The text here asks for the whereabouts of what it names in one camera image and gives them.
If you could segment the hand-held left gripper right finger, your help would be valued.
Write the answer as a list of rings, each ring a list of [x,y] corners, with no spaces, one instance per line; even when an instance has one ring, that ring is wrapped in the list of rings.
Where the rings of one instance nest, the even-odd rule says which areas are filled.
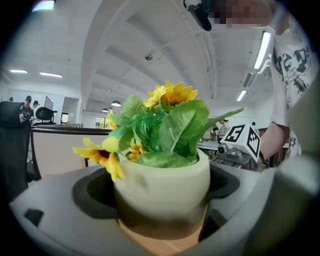
[[[185,256],[307,256],[319,248],[320,160],[301,155],[261,173],[217,165],[238,178],[225,198],[208,195],[210,175],[191,179],[187,199],[208,206],[200,242]]]

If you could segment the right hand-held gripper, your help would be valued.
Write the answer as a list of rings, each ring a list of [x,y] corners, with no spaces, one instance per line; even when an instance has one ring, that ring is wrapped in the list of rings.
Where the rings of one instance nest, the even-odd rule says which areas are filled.
[[[250,171],[258,170],[261,139],[249,124],[233,126],[217,146],[216,161]]]

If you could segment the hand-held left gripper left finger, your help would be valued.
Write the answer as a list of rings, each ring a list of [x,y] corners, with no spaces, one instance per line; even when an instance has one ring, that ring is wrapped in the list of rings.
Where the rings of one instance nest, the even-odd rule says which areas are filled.
[[[51,256],[147,256],[119,226],[111,176],[93,166],[37,181],[9,205]]]

